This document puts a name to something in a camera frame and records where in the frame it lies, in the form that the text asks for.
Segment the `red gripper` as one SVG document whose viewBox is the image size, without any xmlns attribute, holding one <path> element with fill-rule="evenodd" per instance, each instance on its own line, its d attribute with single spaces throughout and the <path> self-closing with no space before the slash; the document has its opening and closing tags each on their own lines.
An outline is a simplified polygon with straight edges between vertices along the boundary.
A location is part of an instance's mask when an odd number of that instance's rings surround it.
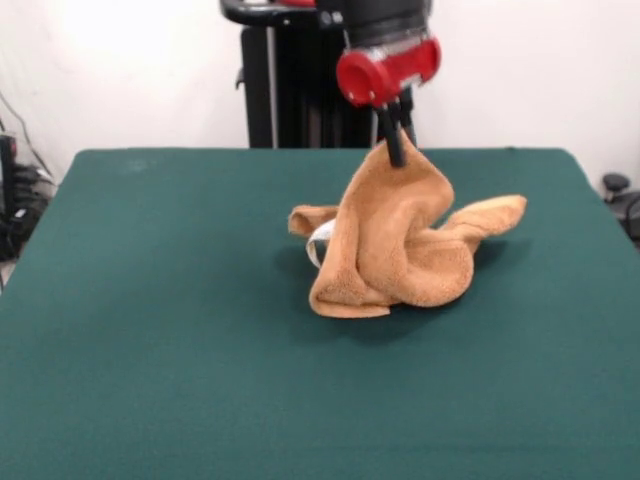
<svg viewBox="0 0 640 480">
<path fill-rule="evenodd" d="M 347 49 L 336 65 L 337 83 L 355 106 L 380 106 L 378 129 L 384 138 L 392 166 L 406 164 L 401 130 L 416 146 L 412 119 L 414 84 L 424 84 L 441 64 L 440 43 L 435 37 L 410 37 L 367 48 Z"/>
</svg>

